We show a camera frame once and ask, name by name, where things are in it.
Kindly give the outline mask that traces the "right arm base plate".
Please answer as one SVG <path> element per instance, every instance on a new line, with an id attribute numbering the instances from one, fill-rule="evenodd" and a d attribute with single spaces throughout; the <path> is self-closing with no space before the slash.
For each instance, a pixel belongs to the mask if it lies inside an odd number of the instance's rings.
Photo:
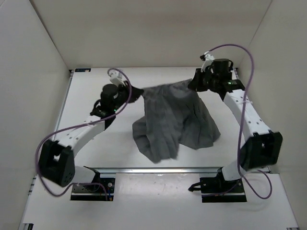
<path id="1" fill-rule="evenodd" d="M 217 183 L 213 177 L 201 177 L 202 203 L 245 203 L 247 202 L 242 180 Z"/>

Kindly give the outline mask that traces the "grey pleated skirt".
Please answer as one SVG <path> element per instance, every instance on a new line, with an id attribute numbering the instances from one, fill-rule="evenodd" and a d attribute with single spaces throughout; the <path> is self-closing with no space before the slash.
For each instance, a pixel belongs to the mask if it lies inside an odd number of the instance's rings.
<path id="1" fill-rule="evenodd" d="M 132 125 L 140 153 L 153 163 L 176 159 L 180 145 L 212 147 L 221 133 L 190 79 L 143 90 L 144 116 Z"/>

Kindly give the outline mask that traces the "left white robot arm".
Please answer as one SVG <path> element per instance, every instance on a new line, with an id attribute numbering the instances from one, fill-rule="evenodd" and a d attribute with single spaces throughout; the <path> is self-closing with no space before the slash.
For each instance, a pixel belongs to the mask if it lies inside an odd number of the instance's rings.
<path id="1" fill-rule="evenodd" d="M 98 189 L 98 171 L 86 166 L 75 166 L 74 158 L 90 140 L 113 123 L 121 106 L 135 102 L 143 92 L 143 89 L 129 86 L 127 81 L 119 85 L 105 85 L 83 127 L 74 128 L 64 137 L 47 140 L 43 144 L 38 161 L 42 177 L 61 187 L 80 183 L 90 191 Z"/>

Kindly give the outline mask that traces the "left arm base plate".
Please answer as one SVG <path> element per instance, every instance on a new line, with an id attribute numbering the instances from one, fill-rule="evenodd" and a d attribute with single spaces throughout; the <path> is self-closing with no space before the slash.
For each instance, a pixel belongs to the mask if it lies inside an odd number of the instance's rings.
<path id="1" fill-rule="evenodd" d="M 114 201 L 115 193 L 115 174 L 100 174 L 100 185 L 74 185 L 71 191 L 71 201 Z"/>

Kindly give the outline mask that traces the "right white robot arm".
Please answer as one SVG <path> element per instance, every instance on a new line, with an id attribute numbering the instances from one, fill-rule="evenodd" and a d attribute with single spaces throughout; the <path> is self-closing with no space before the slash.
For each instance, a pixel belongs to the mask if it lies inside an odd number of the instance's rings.
<path id="1" fill-rule="evenodd" d="M 279 156 L 283 137 L 273 132 L 260 118 L 252 102 L 245 95 L 247 88 L 239 79 L 232 78 L 233 62 L 226 58 L 215 59 L 202 55 L 203 65 L 197 68 L 188 88 L 195 92 L 212 91 L 233 113 L 240 125 L 239 137 L 245 140 L 238 145 L 237 159 L 220 168 L 212 182 L 192 185 L 189 190 L 197 191 L 211 185 L 216 194 L 225 194 L 237 185 L 247 172 L 274 165 Z"/>

